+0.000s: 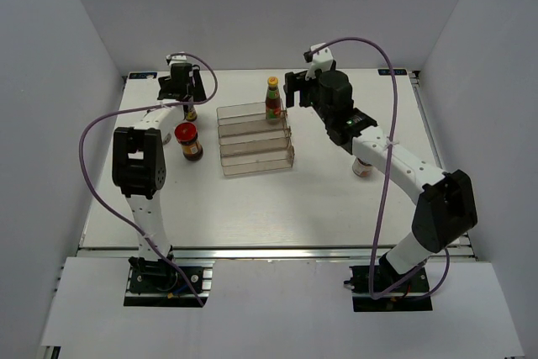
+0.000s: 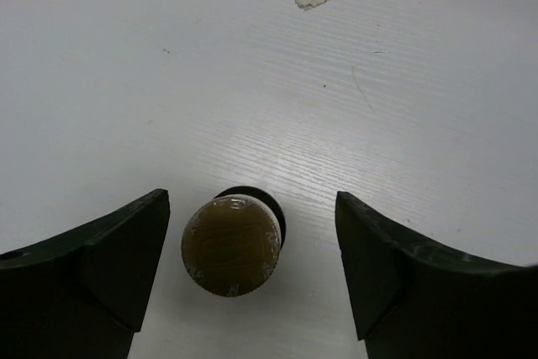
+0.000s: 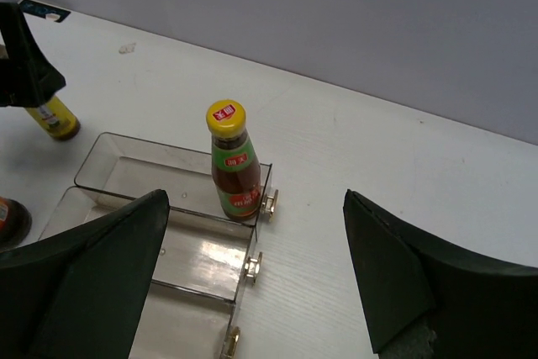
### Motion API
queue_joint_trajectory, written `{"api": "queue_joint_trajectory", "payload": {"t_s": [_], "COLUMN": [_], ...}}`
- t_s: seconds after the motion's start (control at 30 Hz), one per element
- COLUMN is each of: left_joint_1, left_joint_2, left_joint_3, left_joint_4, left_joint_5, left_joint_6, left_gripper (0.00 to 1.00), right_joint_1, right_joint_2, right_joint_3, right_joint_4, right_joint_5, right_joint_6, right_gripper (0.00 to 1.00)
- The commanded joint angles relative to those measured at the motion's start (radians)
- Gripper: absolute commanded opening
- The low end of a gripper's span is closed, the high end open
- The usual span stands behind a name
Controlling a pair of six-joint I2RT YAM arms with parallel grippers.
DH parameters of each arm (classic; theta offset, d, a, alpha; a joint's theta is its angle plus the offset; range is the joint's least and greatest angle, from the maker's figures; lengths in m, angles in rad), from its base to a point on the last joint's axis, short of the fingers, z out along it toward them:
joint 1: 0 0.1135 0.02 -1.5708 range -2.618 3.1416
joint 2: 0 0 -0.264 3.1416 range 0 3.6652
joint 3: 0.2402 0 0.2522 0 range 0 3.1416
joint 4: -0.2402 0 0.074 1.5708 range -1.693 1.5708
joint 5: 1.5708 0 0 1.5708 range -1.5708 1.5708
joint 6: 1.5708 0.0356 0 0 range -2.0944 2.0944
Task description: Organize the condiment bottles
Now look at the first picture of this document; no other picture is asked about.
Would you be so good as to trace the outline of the green-label hot sauce bottle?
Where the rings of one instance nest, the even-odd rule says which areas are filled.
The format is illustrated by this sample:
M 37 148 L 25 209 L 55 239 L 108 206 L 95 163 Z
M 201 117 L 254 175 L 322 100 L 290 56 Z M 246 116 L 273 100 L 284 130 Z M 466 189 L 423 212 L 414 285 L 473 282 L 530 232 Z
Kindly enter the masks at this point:
M 281 118 L 282 106 L 277 77 L 269 77 L 267 79 L 265 108 L 266 119 L 268 121 L 275 122 Z

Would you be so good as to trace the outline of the small yellow-label brown bottle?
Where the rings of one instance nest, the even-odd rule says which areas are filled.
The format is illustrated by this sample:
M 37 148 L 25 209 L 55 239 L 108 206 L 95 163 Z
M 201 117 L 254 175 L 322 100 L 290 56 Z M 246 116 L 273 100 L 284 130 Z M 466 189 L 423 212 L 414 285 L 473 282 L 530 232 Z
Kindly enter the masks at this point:
M 187 122 L 194 122 L 198 118 L 197 111 L 193 105 L 183 106 L 184 119 Z

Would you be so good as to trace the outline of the red-lid chili sauce jar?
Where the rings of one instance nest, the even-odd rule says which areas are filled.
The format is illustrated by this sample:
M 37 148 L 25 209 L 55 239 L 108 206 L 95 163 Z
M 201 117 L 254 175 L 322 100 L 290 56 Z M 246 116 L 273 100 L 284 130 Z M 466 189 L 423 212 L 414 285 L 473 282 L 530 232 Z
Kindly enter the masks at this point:
M 198 161 L 203 157 L 203 147 L 198 139 L 198 130 L 191 122 L 180 123 L 174 130 L 183 156 L 189 161 Z

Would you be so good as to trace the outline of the white-lid red-label jar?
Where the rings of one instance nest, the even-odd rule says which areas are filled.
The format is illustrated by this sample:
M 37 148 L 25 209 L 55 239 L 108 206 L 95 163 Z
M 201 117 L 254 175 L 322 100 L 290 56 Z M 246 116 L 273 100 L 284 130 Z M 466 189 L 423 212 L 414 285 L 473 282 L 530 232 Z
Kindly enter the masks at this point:
M 358 157 L 354 160 L 352 171 L 358 177 L 369 177 L 372 173 L 373 166 Z

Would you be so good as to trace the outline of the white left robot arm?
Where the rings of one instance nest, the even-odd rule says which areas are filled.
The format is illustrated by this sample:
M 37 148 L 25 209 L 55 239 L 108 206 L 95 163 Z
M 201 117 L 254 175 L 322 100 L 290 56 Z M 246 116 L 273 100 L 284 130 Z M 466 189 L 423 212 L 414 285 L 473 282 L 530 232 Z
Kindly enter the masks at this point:
M 164 229 L 160 190 L 166 181 L 164 143 L 176 139 L 184 157 L 197 161 L 203 156 L 194 121 L 195 102 L 207 99 L 200 67 L 185 61 L 171 61 L 170 73 L 158 79 L 161 101 L 181 101 L 175 107 L 152 108 L 130 127 L 118 127 L 113 133 L 113 183 L 131 209 L 138 235 L 141 261 L 157 262 L 171 258 L 171 243 Z

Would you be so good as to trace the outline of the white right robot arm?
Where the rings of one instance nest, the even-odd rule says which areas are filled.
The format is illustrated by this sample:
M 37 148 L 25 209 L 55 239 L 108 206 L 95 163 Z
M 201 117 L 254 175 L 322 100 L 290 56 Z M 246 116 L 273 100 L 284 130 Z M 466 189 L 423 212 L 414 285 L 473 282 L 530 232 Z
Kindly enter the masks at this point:
M 409 282 L 410 272 L 477 224 L 471 178 L 445 172 L 389 140 L 377 121 L 355 107 L 348 76 L 337 70 L 289 72 L 286 105 L 314 109 L 338 146 L 382 172 L 415 205 L 411 230 L 379 263 L 381 284 L 392 291 Z

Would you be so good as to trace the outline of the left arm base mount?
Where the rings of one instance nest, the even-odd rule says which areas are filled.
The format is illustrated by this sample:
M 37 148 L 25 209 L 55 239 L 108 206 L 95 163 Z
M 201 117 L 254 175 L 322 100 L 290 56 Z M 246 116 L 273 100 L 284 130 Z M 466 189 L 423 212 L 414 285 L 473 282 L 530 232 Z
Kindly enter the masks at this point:
M 163 260 L 132 256 L 129 266 L 124 307 L 202 308 L 183 276 Z

